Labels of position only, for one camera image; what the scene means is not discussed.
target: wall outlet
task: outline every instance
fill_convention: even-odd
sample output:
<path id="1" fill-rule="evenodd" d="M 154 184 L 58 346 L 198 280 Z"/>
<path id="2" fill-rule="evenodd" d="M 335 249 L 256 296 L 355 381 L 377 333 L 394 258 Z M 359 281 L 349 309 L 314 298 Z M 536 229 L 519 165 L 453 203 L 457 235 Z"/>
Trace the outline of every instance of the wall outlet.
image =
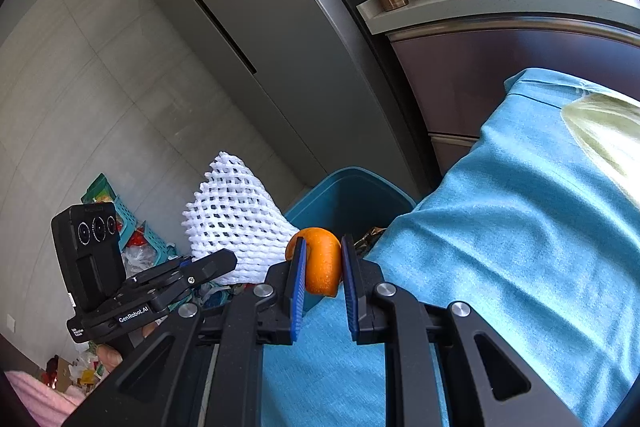
<path id="1" fill-rule="evenodd" d="M 15 319 L 9 314 L 6 314 L 6 327 L 15 333 Z"/>

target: blue gripper pad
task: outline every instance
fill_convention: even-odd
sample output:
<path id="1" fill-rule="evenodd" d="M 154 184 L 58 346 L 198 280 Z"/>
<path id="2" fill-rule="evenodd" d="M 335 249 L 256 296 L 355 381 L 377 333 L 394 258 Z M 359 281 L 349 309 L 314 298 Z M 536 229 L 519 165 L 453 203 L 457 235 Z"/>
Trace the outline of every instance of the blue gripper pad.
<path id="1" fill-rule="evenodd" d="M 351 338 L 355 341 L 360 328 L 358 327 L 357 302 L 355 284 L 353 280 L 353 269 L 349 260 L 349 251 L 346 237 L 342 238 L 342 279 L 344 280 L 344 302 L 347 306 L 347 323 L 351 331 Z"/>
<path id="2" fill-rule="evenodd" d="M 296 341 L 300 328 L 302 327 L 302 308 L 305 303 L 305 281 L 306 281 L 306 241 L 300 237 L 296 243 L 296 250 L 293 260 L 298 260 L 297 266 L 292 266 L 296 270 L 296 282 L 294 284 L 291 306 L 291 340 Z"/>

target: camera lens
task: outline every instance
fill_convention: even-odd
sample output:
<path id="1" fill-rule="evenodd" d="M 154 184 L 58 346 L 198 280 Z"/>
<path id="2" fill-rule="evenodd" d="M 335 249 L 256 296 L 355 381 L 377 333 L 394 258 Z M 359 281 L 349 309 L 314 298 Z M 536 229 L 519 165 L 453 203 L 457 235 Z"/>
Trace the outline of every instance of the camera lens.
<path id="1" fill-rule="evenodd" d="M 94 237 L 98 241 L 104 241 L 106 234 L 104 220 L 101 217 L 94 217 Z"/>
<path id="2" fill-rule="evenodd" d="M 107 230 L 111 235 L 116 233 L 116 220 L 113 219 L 113 216 L 107 217 Z"/>
<path id="3" fill-rule="evenodd" d="M 78 225 L 78 239 L 83 245 L 88 245 L 91 239 L 91 232 L 89 232 L 89 225 L 84 221 Z"/>

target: human hand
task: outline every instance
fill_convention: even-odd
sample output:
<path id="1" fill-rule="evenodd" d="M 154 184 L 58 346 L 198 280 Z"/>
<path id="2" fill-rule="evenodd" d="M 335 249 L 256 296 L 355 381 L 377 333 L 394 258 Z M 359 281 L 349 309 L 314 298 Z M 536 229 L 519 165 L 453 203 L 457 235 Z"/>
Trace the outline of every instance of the human hand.
<path id="1" fill-rule="evenodd" d="M 142 328 L 142 336 L 147 338 L 157 327 L 158 325 L 155 322 L 147 324 Z M 98 356 L 100 363 L 110 373 L 122 362 L 122 355 L 113 347 L 107 346 L 107 344 L 100 344 L 96 348 L 95 354 Z"/>

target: trash can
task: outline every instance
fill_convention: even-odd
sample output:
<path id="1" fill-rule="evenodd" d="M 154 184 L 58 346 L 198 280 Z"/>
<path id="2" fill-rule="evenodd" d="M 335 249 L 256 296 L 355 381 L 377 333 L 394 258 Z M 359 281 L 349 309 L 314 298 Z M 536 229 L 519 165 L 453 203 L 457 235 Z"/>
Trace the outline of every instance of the trash can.
<path id="1" fill-rule="evenodd" d="M 394 184 L 360 167 L 329 174 L 285 214 L 298 229 L 320 227 L 341 239 L 351 233 L 359 240 L 373 227 L 386 228 L 396 217 L 411 212 L 415 201 Z M 304 311 L 321 301 L 306 294 Z"/>

